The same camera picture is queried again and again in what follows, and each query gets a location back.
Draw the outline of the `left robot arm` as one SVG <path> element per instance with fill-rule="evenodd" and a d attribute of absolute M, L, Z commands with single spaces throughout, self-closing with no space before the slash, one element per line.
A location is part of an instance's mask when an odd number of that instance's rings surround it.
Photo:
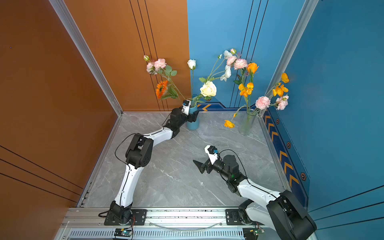
<path fill-rule="evenodd" d="M 181 126 L 187 122 L 195 122 L 198 114 L 198 110 L 192 113 L 186 106 L 175 108 L 171 111 L 170 118 L 159 130 L 143 135 L 133 134 L 125 154 L 126 170 L 119 192 L 110 204 L 109 210 L 99 214 L 99 217 L 105 219 L 105 226 L 132 226 L 134 224 L 135 215 L 132 211 L 134 191 L 141 172 L 151 160 L 153 147 L 176 137 Z"/>

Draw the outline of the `yellow orange poppy stem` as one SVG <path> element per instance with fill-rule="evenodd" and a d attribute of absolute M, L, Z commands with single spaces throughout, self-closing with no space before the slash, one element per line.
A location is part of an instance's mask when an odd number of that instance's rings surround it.
<path fill-rule="evenodd" d="M 289 89 L 284 86 L 284 84 L 288 83 L 289 79 L 287 75 L 284 73 L 282 75 L 282 79 L 278 81 L 274 85 L 274 87 L 268 91 L 267 96 L 271 99 L 272 104 L 276 102 L 276 99 L 285 95 L 288 95 Z"/>

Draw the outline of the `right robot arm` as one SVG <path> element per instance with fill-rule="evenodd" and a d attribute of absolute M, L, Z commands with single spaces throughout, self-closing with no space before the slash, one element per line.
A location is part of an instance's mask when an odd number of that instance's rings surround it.
<path fill-rule="evenodd" d="M 247 199 L 239 206 L 239 217 L 246 225 L 262 223 L 282 240 L 306 240 L 318 229 L 292 192 L 280 193 L 252 182 L 241 173 L 234 155 L 215 154 L 204 163 L 193 162 L 202 174 L 218 173 L 232 193 Z"/>

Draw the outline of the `cream small flower stem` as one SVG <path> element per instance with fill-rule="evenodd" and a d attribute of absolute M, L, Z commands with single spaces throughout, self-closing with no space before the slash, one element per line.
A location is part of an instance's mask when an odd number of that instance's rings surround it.
<path fill-rule="evenodd" d="M 214 81 L 214 80 L 221 80 L 221 81 L 227 81 L 227 79 L 231 76 L 230 71 L 232 65 L 227 64 L 227 60 L 229 60 L 231 57 L 237 57 L 237 51 L 235 49 L 225 50 L 223 54 L 220 54 L 217 57 L 217 61 L 215 62 L 211 73 L 206 78 L 199 78 L 199 81 L 203 84 L 207 83 L 208 81 Z"/>

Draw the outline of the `white rose flower stem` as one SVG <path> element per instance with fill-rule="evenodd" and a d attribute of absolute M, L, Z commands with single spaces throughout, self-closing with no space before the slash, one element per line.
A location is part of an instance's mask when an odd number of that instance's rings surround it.
<path fill-rule="evenodd" d="M 188 67 L 191 71 L 191 107 L 195 107 L 196 105 L 196 102 L 194 100 L 194 96 L 193 96 L 193 88 L 194 88 L 194 70 L 196 69 L 196 60 L 188 60 L 187 62 L 188 64 Z"/>

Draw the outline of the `orange gerbera flower stem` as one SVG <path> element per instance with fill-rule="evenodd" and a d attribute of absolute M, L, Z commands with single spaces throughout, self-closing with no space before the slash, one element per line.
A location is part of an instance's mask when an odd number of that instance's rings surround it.
<path fill-rule="evenodd" d="M 157 84 L 156 96 L 158 100 L 178 99 L 179 92 L 173 81 L 164 80 Z"/>

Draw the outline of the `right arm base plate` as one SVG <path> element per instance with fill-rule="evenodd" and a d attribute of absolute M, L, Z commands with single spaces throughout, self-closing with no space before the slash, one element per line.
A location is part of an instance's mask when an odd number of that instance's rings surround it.
<path fill-rule="evenodd" d="M 226 223 L 228 226 L 250 226 L 258 225 L 257 222 L 252 221 L 244 210 L 240 209 L 226 209 Z"/>

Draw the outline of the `orange rose flower stem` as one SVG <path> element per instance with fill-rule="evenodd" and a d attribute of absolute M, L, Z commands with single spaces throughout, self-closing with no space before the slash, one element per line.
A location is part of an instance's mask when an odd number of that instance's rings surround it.
<path fill-rule="evenodd" d="M 238 85 L 240 91 L 239 95 L 244 98 L 247 106 L 247 110 L 251 109 L 251 96 L 254 90 L 254 76 L 258 70 L 259 66 L 256 63 L 249 63 L 246 68 L 245 81 L 243 84 Z"/>

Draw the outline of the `large cream rose stem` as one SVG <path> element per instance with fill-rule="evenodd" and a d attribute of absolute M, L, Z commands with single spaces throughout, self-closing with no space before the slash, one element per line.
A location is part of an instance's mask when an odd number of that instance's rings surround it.
<path fill-rule="evenodd" d="M 200 88 L 200 94 L 192 98 L 192 107 L 195 107 L 197 103 L 202 103 L 201 99 L 204 101 L 210 101 L 217 94 L 217 87 L 212 81 L 207 81 Z"/>

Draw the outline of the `clear ribbed glass vase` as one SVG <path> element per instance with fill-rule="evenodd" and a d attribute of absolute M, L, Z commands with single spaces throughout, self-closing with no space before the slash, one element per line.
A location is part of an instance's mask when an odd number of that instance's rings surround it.
<path fill-rule="evenodd" d="M 239 133 L 241 135 L 248 136 L 250 134 L 257 113 L 258 111 L 255 109 L 250 109 L 246 111 L 239 127 Z"/>

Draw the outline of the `pink white lisianthus stem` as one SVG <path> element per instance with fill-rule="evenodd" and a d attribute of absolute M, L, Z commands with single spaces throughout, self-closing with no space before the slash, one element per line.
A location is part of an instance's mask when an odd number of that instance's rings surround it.
<path fill-rule="evenodd" d="M 239 58 L 235 49 L 230 49 L 229 51 L 225 50 L 224 56 L 227 60 L 224 74 L 225 80 L 232 76 L 232 69 L 234 69 L 235 71 L 238 71 L 237 78 L 234 80 L 234 83 L 237 85 L 243 84 L 245 81 L 244 79 L 248 62 L 245 59 Z"/>

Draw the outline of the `pink ranunculus flower stem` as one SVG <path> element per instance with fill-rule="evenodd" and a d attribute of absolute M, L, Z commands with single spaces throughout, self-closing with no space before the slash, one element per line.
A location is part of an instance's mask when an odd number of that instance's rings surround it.
<path fill-rule="evenodd" d="M 276 109 L 278 111 L 282 111 L 284 110 L 287 105 L 289 104 L 288 103 L 288 99 L 289 99 L 289 96 L 288 95 L 285 95 L 285 96 L 282 96 L 282 97 L 279 97 L 276 99 L 276 102 L 274 104 L 272 104 L 271 102 L 271 99 L 266 97 L 266 96 L 262 96 L 262 97 L 259 97 L 257 100 L 256 100 L 256 103 L 255 103 L 255 110 L 252 112 L 252 114 L 255 116 L 257 114 L 260 114 L 261 111 L 269 108 L 269 107 L 276 107 Z"/>

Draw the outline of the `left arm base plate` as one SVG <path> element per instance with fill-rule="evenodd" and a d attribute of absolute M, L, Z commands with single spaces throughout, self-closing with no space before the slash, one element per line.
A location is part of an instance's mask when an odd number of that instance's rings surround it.
<path fill-rule="evenodd" d="M 146 209 L 133 209 L 130 210 L 128 216 L 123 216 L 123 220 L 115 217 L 112 213 L 108 212 L 105 218 L 105 226 L 144 226 L 147 218 Z"/>

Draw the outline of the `teal ceramic vase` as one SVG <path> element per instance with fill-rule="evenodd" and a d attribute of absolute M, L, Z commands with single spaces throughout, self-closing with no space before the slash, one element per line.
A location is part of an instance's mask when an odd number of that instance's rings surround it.
<path fill-rule="evenodd" d="M 193 108 L 189 109 L 189 117 L 193 115 L 194 113 L 199 113 L 198 107 L 194 106 Z M 196 130 L 200 125 L 199 118 L 196 117 L 196 120 L 194 122 L 187 122 L 187 128 L 189 130 Z"/>

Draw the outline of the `pink rose bud stem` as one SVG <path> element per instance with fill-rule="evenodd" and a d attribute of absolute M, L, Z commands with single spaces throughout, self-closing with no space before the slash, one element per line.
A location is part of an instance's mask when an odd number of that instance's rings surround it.
<path fill-rule="evenodd" d="M 148 55 L 144 55 L 143 59 L 147 63 L 146 71 L 152 76 L 160 75 L 163 78 L 163 80 L 161 81 L 164 81 L 164 80 L 173 81 L 172 78 L 177 75 L 177 71 L 173 70 L 172 67 L 166 63 L 165 59 L 157 59 L 156 61 L 153 61 L 150 59 Z M 182 94 L 182 92 L 179 90 L 178 87 L 177 89 L 179 92 L 179 98 L 182 97 L 183 101 L 186 100 L 185 96 Z"/>

